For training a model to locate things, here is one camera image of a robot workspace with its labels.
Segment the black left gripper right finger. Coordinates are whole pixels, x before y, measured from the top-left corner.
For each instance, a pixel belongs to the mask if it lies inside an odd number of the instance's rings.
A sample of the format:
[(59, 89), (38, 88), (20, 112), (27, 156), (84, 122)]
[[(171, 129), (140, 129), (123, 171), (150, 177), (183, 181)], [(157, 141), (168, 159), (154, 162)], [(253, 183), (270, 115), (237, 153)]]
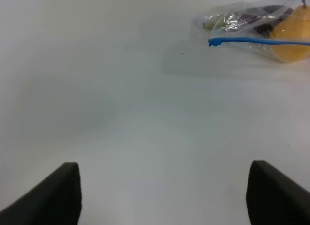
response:
[(310, 192), (264, 160), (254, 160), (246, 192), (252, 225), (308, 225)]

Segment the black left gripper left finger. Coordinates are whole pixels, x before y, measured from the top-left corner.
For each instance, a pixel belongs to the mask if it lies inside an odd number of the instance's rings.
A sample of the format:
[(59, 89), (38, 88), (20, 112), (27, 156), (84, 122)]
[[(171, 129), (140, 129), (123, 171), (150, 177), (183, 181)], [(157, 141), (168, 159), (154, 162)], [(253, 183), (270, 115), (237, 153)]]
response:
[(66, 162), (0, 212), (2, 225), (77, 225), (82, 211), (79, 165)]

